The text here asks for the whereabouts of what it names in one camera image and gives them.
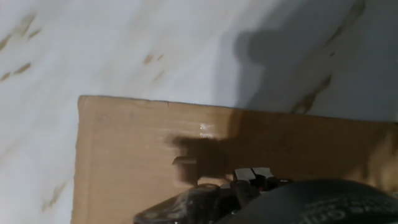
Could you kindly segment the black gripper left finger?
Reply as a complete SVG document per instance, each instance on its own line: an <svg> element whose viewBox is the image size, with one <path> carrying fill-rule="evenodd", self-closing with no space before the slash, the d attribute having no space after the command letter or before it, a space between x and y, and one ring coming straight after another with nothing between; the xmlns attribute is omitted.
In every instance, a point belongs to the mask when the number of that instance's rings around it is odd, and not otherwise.
<svg viewBox="0 0 398 224"><path fill-rule="evenodd" d="M233 192L239 202L251 202L261 195L258 188L250 183L255 179L256 176L251 169L236 169L234 171Z"/></svg>

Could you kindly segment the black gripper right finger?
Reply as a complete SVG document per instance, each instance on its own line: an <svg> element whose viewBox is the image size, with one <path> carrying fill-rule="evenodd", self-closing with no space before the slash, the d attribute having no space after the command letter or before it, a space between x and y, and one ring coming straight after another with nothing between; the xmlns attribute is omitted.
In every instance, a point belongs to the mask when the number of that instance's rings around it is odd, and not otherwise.
<svg viewBox="0 0 398 224"><path fill-rule="evenodd" d="M252 168L255 179L255 186L259 189L275 189L291 183L290 179L279 179L275 177L270 168L255 167Z"/></svg>

